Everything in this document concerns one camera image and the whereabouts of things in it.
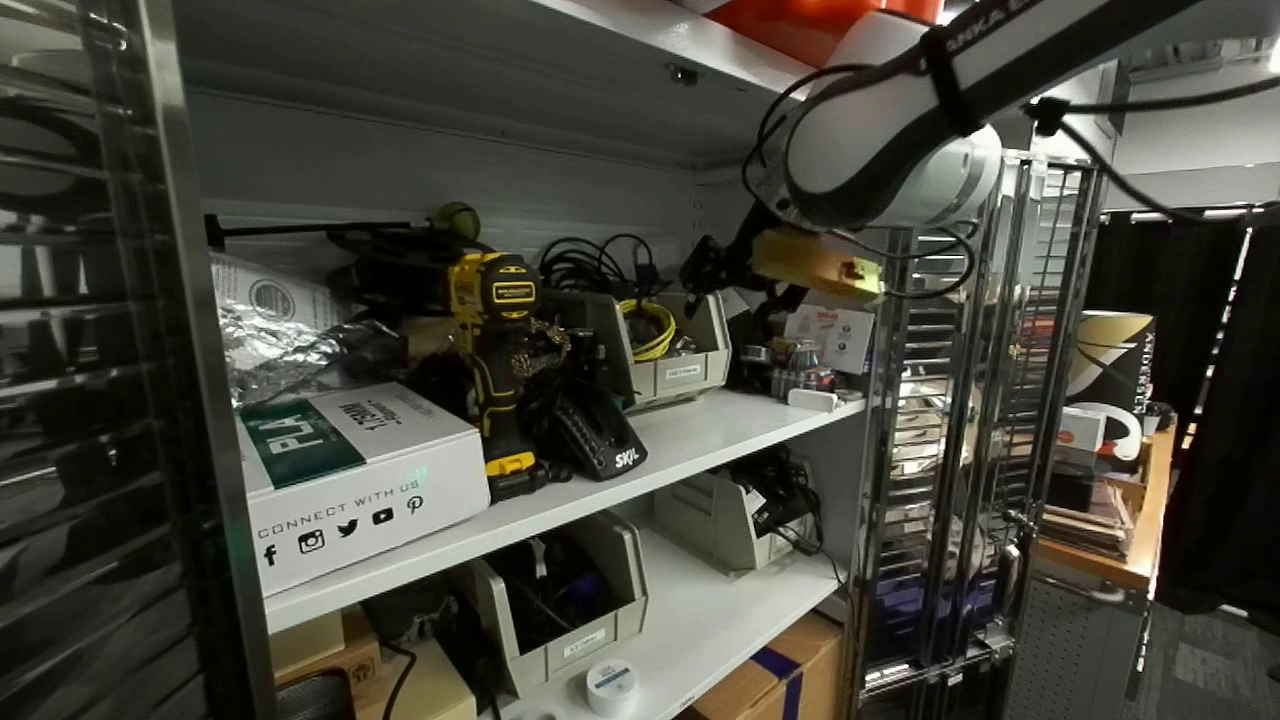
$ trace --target cordless drill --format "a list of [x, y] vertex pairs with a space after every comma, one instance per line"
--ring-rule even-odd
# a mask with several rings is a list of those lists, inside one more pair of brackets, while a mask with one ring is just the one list
[[448, 268], [448, 304], [456, 351], [473, 373], [473, 417], [484, 437], [491, 497], [522, 497], [532, 483], [536, 451], [522, 432], [516, 406], [524, 379], [549, 362], [536, 350], [540, 331], [532, 320], [536, 272], [522, 256], [465, 252]]

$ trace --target robotic arm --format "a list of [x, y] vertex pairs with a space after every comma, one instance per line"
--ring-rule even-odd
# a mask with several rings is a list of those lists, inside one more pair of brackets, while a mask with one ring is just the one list
[[818, 230], [950, 230], [997, 184], [985, 119], [1195, 0], [979, 0], [918, 49], [824, 86], [785, 149]]

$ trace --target power drill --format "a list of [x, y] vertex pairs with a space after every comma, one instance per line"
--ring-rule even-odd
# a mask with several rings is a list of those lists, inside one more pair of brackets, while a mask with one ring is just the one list
[[522, 432], [516, 406], [524, 379], [549, 351], [536, 350], [536, 272], [522, 256], [465, 252], [448, 268], [448, 307], [456, 318], [456, 351], [473, 369], [473, 417], [484, 437], [484, 473], [491, 497], [522, 497], [532, 483], [536, 451]]

